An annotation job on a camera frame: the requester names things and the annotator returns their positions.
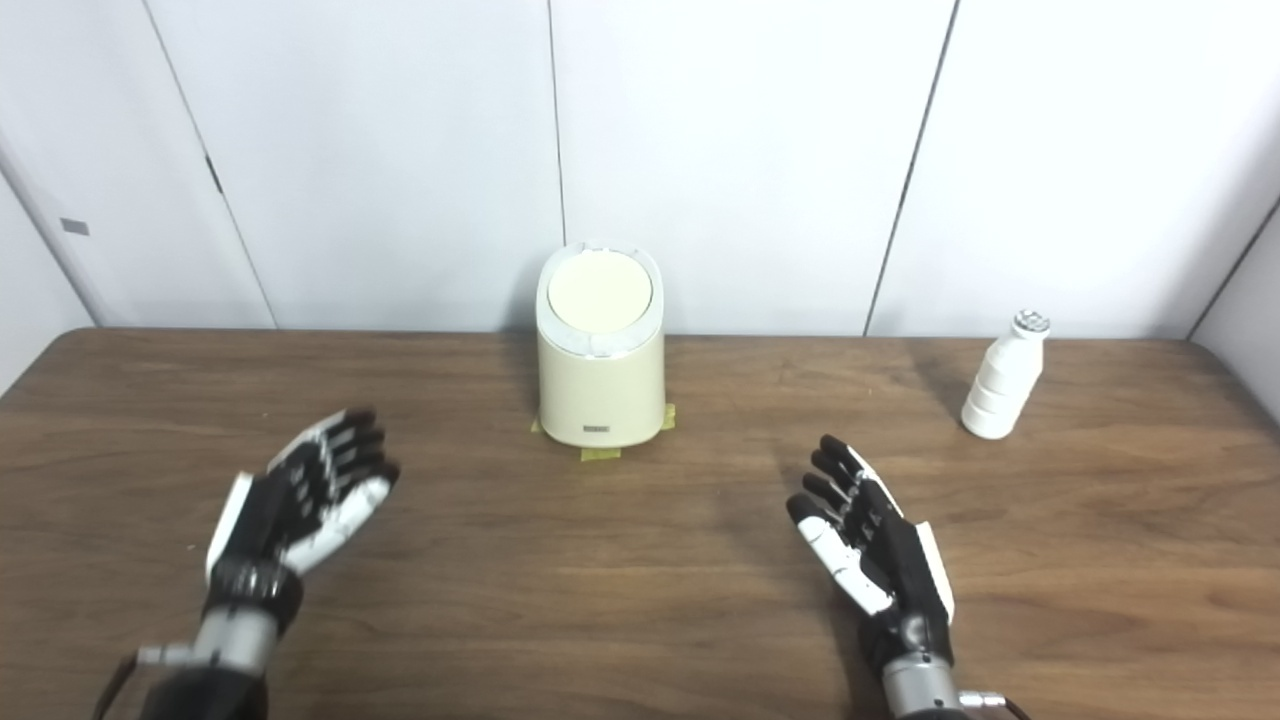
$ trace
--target door hinge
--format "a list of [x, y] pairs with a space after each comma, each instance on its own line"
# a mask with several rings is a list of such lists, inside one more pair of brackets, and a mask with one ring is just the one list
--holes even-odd
[[205, 164], [209, 165], [209, 174], [214, 176], [214, 187], [218, 188], [218, 193], [224, 195], [223, 182], [218, 179], [218, 170], [214, 169], [214, 160], [209, 155], [205, 155]]

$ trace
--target panel seam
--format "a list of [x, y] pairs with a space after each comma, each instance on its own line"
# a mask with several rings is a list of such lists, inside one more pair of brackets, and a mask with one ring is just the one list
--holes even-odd
[[[156, 24], [155, 13], [151, 12], [150, 0], [142, 0], [142, 8], [147, 13], [147, 22], [151, 23], [151, 32], [156, 36], [156, 42], [160, 44], [160, 54], [164, 55], [165, 65], [169, 67], [169, 77], [173, 78], [173, 85], [178, 88], [178, 97], [182, 100], [183, 110], [187, 111], [187, 119], [191, 120], [191, 129], [196, 133], [196, 142], [200, 143], [200, 151], [204, 154], [210, 170], [212, 170], [212, 160], [210, 160], [211, 155], [209, 152], [209, 146], [205, 143], [205, 136], [200, 132], [200, 124], [196, 122], [196, 114], [191, 111], [191, 102], [187, 100], [187, 92], [182, 88], [182, 81], [178, 79], [178, 69], [173, 67], [173, 58], [169, 56], [169, 46], [165, 45], [164, 36], [160, 35], [160, 26]], [[257, 265], [253, 263], [253, 255], [248, 251], [248, 243], [244, 242], [244, 233], [241, 231], [239, 220], [236, 219], [236, 211], [232, 210], [232, 204], [227, 197], [227, 192], [223, 191], [221, 182], [216, 182], [219, 186], [219, 197], [221, 199], [223, 208], [227, 209], [227, 217], [232, 220], [232, 229], [236, 231], [236, 240], [239, 241], [241, 252], [244, 254], [244, 261], [248, 263], [250, 274], [253, 275], [253, 282], [257, 284], [257, 292], [262, 297], [262, 305], [266, 307], [266, 315], [271, 319], [271, 327], [280, 329], [280, 323], [275, 319], [275, 309], [271, 307], [271, 299], [266, 295], [266, 287], [262, 284], [262, 278], [257, 273]]]
[[1199, 318], [1196, 318], [1196, 323], [1192, 324], [1190, 332], [1187, 333], [1188, 341], [1190, 341], [1192, 337], [1196, 334], [1196, 332], [1199, 331], [1201, 324], [1204, 323], [1204, 318], [1208, 318], [1210, 311], [1213, 310], [1213, 305], [1216, 305], [1217, 300], [1222, 297], [1222, 291], [1225, 291], [1226, 286], [1231, 283], [1231, 278], [1235, 277], [1235, 273], [1240, 269], [1240, 265], [1244, 264], [1244, 259], [1253, 250], [1253, 246], [1258, 243], [1258, 238], [1262, 237], [1262, 233], [1266, 232], [1267, 225], [1271, 224], [1271, 220], [1275, 218], [1277, 209], [1280, 209], [1280, 197], [1276, 197], [1276, 201], [1271, 205], [1271, 209], [1267, 210], [1266, 217], [1262, 218], [1262, 223], [1258, 225], [1258, 229], [1253, 232], [1253, 237], [1249, 238], [1249, 242], [1244, 243], [1244, 250], [1240, 251], [1240, 256], [1236, 258], [1235, 263], [1231, 264], [1231, 269], [1226, 272], [1226, 277], [1222, 278], [1222, 282], [1217, 286], [1217, 290], [1213, 291], [1213, 296], [1208, 299], [1208, 304], [1204, 305], [1203, 310], [1201, 310]]
[[893, 241], [897, 238], [897, 225], [902, 219], [902, 206], [906, 205], [906, 193], [911, 187], [911, 177], [915, 174], [915, 160], [920, 155], [920, 142], [924, 140], [924, 129], [929, 124], [929, 111], [933, 110], [933, 96], [938, 90], [938, 78], [942, 77], [942, 65], [947, 59], [947, 47], [951, 45], [951, 31], [956, 26], [956, 15], [960, 13], [960, 0], [955, 0], [951, 6], [951, 17], [947, 19], [947, 32], [942, 36], [942, 49], [938, 51], [938, 64], [933, 69], [933, 82], [929, 83], [929, 97], [924, 101], [924, 113], [920, 115], [920, 128], [915, 133], [915, 145], [911, 147], [911, 160], [906, 165], [906, 177], [902, 178], [902, 192], [897, 199], [897, 210], [893, 213], [893, 224], [888, 231], [888, 242], [884, 243], [884, 256], [881, 259], [879, 274], [876, 277], [876, 290], [872, 291], [872, 304], [867, 309], [867, 323], [863, 325], [863, 337], [872, 329], [872, 318], [876, 315], [876, 304], [879, 300], [881, 288], [884, 284], [884, 272], [888, 269], [888, 258], [893, 251]]
[[568, 246], [568, 222], [564, 218], [564, 159], [559, 137], [559, 83], [556, 78], [556, 23], [552, 15], [552, 0], [547, 0], [547, 49], [552, 60], [552, 115], [556, 120], [556, 178], [559, 181], [561, 195], [561, 246]]

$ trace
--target white wall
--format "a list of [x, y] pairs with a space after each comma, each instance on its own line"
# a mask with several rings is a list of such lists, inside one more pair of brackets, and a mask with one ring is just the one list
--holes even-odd
[[876, 296], [952, 6], [0, 0], [0, 163], [109, 324], [516, 327], [617, 238], [672, 332], [1185, 337], [1280, 196], [1280, 4], [960, 5]]
[[965, 0], [872, 334], [1187, 337], [1280, 196], [1280, 3]]
[[1192, 340], [1212, 350], [1280, 421], [1280, 213]]
[[952, 3], [553, 0], [570, 242], [677, 333], [860, 334]]
[[138, 0], [0, 0], [0, 155], [105, 324], [271, 327]]
[[531, 324], [563, 243], [545, 3], [150, 5], [282, 327]]
[[92, 324], [0, 177], [0, 395], [54, 338]]

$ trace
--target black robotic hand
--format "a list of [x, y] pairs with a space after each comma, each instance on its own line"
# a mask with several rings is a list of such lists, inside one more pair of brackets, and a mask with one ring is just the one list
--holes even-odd
[[241, 473], [205, 557], [211, 584], [220, 561], [274, 561], [301, 577], [342, 547], [399, 477], [376, 421], [343, 410], [302, 430], [264, 473]]
[[195, 641], [127, 657], [93, 717], [143, 664], [178, 669], [147, 693], [143, 720], [265, 720], [264, 674], [302, 605], [302, 575], [351, 538], [399, 477], [383, 438], [372, 411], [344, 410], [305, 429], [264, 471], [241, 473], [209, 546]]
[[847, 443], [824, 436], [787, 512], [836, 583], [864, 614], [859, 644], [882, 678], [893, 716], [965, 717], [951, 666], [951, 584], [928, 523], [914, 525], [876, 470]]

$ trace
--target bottle cap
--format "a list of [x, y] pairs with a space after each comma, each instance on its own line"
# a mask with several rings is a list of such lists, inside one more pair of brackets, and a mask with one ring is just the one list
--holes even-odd
[[1021, 310], [1014, 315], [1014, 332], [1023, 337], [1047, 336], [1048, 318], [1034, 310]]

